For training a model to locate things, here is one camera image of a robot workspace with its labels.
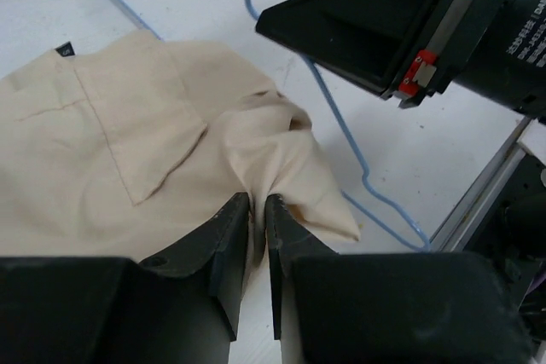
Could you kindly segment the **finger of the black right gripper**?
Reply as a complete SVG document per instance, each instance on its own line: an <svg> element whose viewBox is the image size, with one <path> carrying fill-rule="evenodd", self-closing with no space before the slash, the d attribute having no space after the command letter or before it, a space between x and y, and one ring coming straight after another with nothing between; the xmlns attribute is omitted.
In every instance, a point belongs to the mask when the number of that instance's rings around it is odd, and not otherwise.
<svg viewBox="0 0 546 364"><path fill-rule="evenodd" d="M433 0L287 0L264 10L258 34L380 95L409 53Z"/></svg>

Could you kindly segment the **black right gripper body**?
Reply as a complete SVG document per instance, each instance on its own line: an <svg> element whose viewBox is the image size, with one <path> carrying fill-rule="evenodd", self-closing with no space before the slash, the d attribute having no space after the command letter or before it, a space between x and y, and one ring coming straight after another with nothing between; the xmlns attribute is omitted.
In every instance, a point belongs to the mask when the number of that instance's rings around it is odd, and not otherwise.
<svg viewBox="0 0 546 364"><path fill-rule="evenodd" d="M425 0L387 92L418 107L452 84L523 115L545 113L545 0Z"/></svg>

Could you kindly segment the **beige trousers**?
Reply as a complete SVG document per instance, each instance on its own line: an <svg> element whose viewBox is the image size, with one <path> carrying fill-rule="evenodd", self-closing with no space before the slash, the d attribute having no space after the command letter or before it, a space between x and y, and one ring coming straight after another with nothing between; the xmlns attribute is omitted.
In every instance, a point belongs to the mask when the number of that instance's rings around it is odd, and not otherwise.
<svg viewBox="0 0 546 364"><path fill-rule="evenodd" d="M272 194L322 239L360 237L307 113L222 43L133 32L1 81L4 256L143 260L237 193L251 202L248 265Z"/></svg>

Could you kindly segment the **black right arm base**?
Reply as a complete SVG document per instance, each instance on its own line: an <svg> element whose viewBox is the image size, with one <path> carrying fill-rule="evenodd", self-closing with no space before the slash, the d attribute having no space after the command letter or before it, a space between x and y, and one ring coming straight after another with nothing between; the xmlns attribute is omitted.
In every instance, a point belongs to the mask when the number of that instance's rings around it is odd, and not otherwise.
<svg viewBox="0 0 546 364"><path fill-rule="evenodd" d="M490 260L524 320L545 324L545 166L526 155L464 246Z"/></svg>

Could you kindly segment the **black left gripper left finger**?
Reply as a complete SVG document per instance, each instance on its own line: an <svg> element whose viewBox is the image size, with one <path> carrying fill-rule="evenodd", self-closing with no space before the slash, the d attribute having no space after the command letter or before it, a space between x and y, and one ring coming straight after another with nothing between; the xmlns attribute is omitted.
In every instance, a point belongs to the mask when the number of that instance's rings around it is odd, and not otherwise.
<svg viewBox="0 0 546 364"><path fill-rule="evenodd" d="M4 363L225 363L236 338L249 198L162 251L123 257L5 257Z"/></svg>

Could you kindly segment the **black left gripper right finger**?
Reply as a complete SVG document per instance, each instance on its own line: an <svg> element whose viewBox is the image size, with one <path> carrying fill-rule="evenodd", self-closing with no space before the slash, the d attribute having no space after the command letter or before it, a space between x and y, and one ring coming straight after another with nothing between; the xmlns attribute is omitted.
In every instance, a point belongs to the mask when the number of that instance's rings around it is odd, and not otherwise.
<svg viewBox="0 0 546 364"><path fill-rule="evenodd" d="M505 285L472 252L340 254L278 195L265 205L274 336L286 363L527 363Z"/></svg>

